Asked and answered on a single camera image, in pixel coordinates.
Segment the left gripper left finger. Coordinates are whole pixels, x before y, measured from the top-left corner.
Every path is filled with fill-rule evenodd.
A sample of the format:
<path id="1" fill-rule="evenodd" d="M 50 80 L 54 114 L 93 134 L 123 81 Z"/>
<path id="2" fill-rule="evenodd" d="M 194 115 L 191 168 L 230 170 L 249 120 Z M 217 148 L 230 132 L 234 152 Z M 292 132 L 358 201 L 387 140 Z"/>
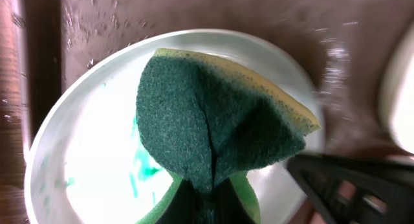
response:
<path id="1" fill-rule="evenodd" d="M 156 224 L 254 224 L 227 178 L 211 194 L 197 192 L 189 181 L 180 182 Z"/>

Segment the white plate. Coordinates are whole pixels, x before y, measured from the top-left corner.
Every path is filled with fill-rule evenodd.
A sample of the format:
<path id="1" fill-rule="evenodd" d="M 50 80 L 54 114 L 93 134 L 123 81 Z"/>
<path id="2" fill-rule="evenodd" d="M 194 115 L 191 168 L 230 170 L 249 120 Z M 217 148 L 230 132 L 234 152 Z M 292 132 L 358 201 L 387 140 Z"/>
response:
<path id="1" fill-rule="evenodd" d="M 139 143 L 135 97 L 159 48 L 221 56 L 282 88 L 323 121 L 304 70 L 269 42 L 231 30 L 193 29 L 128 46 L 97 63 L 52 107 L 26 154 L 31 223 L 135 223 L 161 199 L 171 176 Z"/>
<path id="2" fill-rule="evenodd" d="M 382 77 L 378 116 L 397 146 L 413 153 L 413 26 L 400 40 Z"/>

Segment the green yellow sponge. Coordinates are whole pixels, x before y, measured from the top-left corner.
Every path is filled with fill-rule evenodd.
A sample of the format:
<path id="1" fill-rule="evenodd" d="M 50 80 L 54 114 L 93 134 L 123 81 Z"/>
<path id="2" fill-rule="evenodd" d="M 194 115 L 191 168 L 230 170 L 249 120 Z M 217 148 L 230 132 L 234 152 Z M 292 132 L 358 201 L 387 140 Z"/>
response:
<path id="1" fill-rule="evenodd" d="M 147 62 L 136 122 L 154 160 L 202 194 L 232 177 L 244 188 L 248 171 L 292 157 L 320 128 L 307 107 L 254 71 L 177 49 L 158 49 Z"/>

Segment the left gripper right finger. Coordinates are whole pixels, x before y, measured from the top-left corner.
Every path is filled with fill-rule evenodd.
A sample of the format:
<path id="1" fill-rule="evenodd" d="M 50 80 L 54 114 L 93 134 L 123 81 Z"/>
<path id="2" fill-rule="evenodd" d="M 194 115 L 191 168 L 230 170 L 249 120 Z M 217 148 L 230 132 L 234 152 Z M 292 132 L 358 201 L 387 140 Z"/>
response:
<path id="1" fill-rule="evenodd" d="M 330 224 L 413 224 L 413 163 L 300 154 L 287 170 Z"/>

